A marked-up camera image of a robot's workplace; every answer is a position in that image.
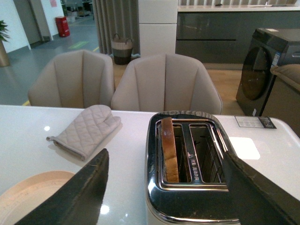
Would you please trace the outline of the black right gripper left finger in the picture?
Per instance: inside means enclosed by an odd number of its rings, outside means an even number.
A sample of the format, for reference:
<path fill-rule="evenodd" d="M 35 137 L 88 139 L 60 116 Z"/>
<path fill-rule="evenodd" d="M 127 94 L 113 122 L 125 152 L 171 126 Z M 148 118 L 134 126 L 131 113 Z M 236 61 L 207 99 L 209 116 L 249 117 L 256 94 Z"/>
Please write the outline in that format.
<path fill-rule="evenodd" d="M 105 195 L 109 153 L 101 150 L 65 185 L 17 225 L 95 225 Z"/>

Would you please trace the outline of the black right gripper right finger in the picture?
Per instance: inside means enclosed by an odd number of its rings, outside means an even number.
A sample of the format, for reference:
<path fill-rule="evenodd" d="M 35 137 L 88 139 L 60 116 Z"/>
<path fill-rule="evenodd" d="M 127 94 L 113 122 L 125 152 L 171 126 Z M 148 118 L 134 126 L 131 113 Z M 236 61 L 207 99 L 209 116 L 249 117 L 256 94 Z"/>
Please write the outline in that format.
<path fill-rule="evenodd" d="M 298 225 L 300 201 L 231 152 L 222 162 L 242 225 Z"/>

